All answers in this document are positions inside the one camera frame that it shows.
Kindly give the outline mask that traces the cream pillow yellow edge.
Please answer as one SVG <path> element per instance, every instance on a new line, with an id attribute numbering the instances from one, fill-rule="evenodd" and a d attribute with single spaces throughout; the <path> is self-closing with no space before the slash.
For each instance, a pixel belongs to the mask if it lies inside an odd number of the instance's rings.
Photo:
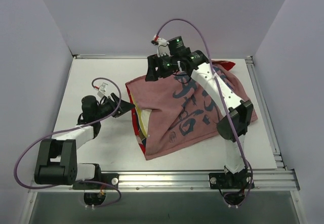
<path id="1" fill-rule="evenodd" d="M 141 109 L 137 104 L 135 104 L 136 114 L 138 116 L 139 127 L 142 134 L 147 138 L 148 137 L 148 126 L 151 109 Z"/>

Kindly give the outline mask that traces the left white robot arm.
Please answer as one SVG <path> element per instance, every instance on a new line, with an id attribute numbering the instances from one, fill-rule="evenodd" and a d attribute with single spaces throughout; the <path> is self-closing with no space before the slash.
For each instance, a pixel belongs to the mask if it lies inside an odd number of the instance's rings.
<path id="1" fill-rule="evenodd" d="M 104 96 L 100 102 L 95 96 L 85 96 L 81 103 L 82 113 L 75 130 L 40 142 L 34 171 L 36 184 L 68 186 L 84 181 L 90 189 L 102 185 L 99 164 L 79 163 L 77 149 L 98 136 L 104 117 L 118 118 L 133 110 L 135 105 L 121 100 L 114 93 Z"/>

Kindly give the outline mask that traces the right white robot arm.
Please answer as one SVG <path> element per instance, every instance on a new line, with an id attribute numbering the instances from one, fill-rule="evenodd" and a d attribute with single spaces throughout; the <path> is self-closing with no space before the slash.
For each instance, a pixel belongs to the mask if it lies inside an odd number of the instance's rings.
<path id="1" fill-rule="evenodd" d="M 224 117 L 217 123 L 217 131 L 225 141 L 224 181 L 230 188 L 238 187 L 243 180 L 241 173 L 249 167 L 243 143 L 251 123 L 253 103 L 238 96 L 214 70 L 211 60 L 200 50 L 191 51 L 181 36 L 166 40 L 155 35 L 151 42 L 157 52 L 147 58 L 146 81 L 157 81 L 183 71 L 223 109 Z"/>

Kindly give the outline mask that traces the red pink printed pillowcase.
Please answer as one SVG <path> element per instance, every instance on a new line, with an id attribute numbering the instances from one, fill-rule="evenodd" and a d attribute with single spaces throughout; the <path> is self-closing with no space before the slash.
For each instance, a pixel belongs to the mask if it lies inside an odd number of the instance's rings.
<path id="1" fill-rule="evenodd" d="M 135 108 L 132 122 L 146 160 L 171 154 L 218 135 L 217 123 L 224 117 L 203 88 L 178 72 L 158 81 L 145 76 L 126 82 L 131 103 L 151 109 L 148 137 L 139 127 Z"/>

